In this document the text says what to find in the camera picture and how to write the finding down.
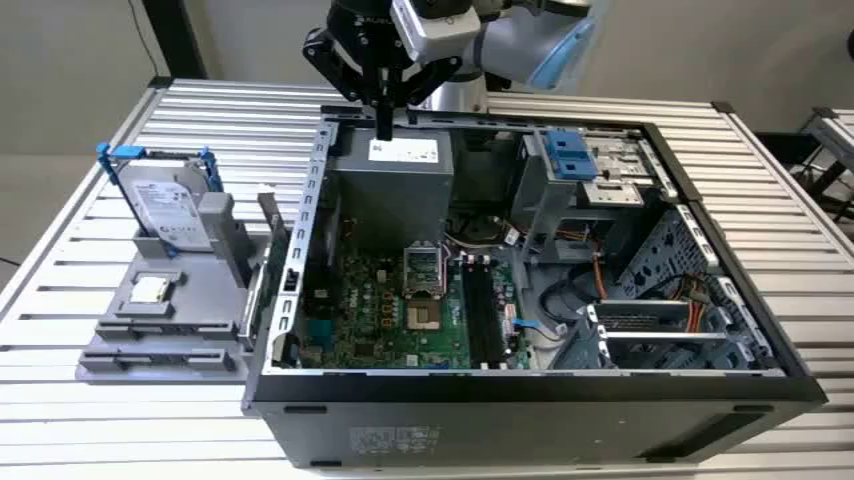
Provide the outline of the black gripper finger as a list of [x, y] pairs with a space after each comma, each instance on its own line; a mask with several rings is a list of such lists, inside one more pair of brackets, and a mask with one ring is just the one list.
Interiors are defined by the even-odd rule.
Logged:
[[336, 49], [332, 32], [313, 29], [304, 44], [304, 56], [330, 84], [350, 101], [361, 101], [374, 110], [376, 138], [385, 139], [385, 95], [381, 67], [376, 62], [369, 44], [357, 41], [362, 53], [361, 70], [357, 70]]
[[396, 110], [422, 103], [462, 67], [462, 58], [453, 56], [429, 62], [408, 79], [404, 73], [413, 62], [397, 59], [389, 67], [384, 90], [384, 139], [393, 139]]

